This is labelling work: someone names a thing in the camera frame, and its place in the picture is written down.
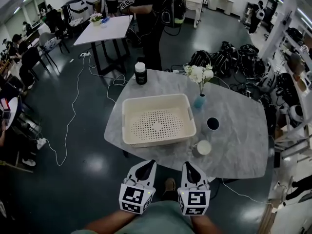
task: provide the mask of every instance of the white plastic basket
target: white plastic basket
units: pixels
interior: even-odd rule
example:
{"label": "white plastic basket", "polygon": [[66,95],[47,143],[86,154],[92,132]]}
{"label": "white plastic basket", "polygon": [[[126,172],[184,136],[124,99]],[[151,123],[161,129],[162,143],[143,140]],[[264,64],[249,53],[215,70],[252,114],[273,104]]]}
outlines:
{"label": "white plastic basket", "polygon": [[133,147],[181,142],[195,134],[185,94],[126,99],[122,104],[122,139]]}

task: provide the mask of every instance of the small blue vase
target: small blue vase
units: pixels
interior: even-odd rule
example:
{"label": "small blue vase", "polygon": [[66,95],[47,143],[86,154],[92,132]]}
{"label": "small blue vase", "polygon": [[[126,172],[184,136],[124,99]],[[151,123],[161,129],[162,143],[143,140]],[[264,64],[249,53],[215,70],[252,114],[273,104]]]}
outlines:
{"label": "small blue vase", "polygon": [[200,94],[194,101],[194,107],[200,109],[205,103],[206,97],[203,94]]}

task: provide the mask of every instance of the black bottle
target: black bottle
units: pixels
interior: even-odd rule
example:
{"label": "black bottle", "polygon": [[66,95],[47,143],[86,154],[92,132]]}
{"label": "black bottle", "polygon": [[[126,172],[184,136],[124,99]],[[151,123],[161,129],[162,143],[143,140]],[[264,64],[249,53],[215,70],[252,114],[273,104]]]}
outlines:
{"label": "black bottle", "polygon": [[138,62],[135,65],[136,82],[139,85],[143,85],[147,82],[147,71],[143,62]]}

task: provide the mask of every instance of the basket perforated bottom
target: basket perforated bottom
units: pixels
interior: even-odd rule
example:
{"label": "basket perforated bottom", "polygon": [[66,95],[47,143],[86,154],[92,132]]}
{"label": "basket perforated bottom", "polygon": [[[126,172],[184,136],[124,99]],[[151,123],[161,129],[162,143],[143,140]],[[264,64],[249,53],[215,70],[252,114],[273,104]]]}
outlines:
{"label": "basket perforated bottom", "polygon": [[180,110],[170,108],[146,111],[139,114],[131,124],[131,133],[140,142],[160,141],[183,136],[183,120]]}

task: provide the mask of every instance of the gray marble table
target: gray marble table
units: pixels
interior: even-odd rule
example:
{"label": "gray marble table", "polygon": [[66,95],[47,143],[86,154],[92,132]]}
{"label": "gray marble table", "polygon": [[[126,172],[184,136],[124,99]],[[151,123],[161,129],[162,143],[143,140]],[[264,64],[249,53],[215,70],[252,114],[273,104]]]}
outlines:
{"label": "gray marble table", "polygon": [[[197,133],[187,141],[148,148],[133,148],[122,140],[122,103],[128,98],[184,93],[190,104],[199,87],[186,76],[147,70],[148,81],[138,85],[130,79],[120,94],[108,120],[104,138],[111,144],[159,165],[182,170],[185,161],[200,167],[207,176],[219,178],[254,178],[264,175],[268,159],[268,131],[263,106],[246,96],[221,86],[206,83],[206,102],[201,110],[192,107]],[[220,128],[208,132],[206,121],[216,117]],[[192,147],[207,139],[212,151],[195,157]]]}

